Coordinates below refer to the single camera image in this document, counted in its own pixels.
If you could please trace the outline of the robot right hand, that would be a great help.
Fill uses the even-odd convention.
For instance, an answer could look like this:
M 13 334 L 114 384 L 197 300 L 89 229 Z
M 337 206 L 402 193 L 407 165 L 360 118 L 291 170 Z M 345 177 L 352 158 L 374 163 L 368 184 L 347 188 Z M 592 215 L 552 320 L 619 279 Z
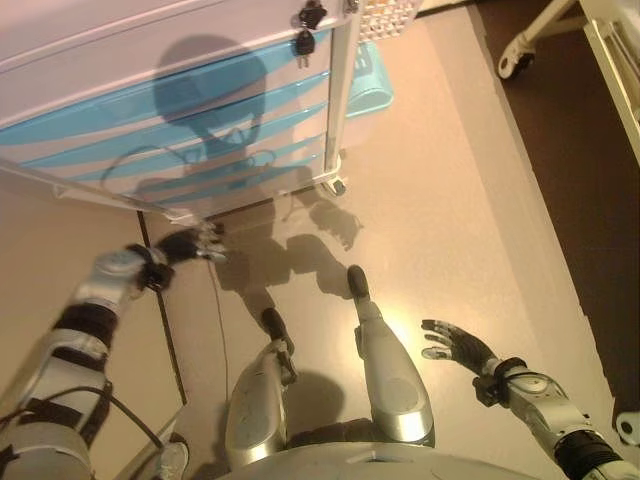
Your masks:
M 454 361 L 478 376 L 487 375 L 489 367 L 498 361 L 481 339 L 454 324 L 425 319 L 421 328 L 424 339 L 432 343 L 421 351 L 425 359 Z

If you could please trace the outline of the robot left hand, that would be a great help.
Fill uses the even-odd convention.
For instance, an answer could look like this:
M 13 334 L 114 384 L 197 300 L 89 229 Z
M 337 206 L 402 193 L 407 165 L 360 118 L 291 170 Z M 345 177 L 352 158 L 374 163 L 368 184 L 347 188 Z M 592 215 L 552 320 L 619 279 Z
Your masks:
M 204 222 L 168 234 L 154 248 L 164 255 L 168 265 L 194 259 L 225 263 L 228 261 L 228 250 L 223 244 L 223 235 L 222 224 Z

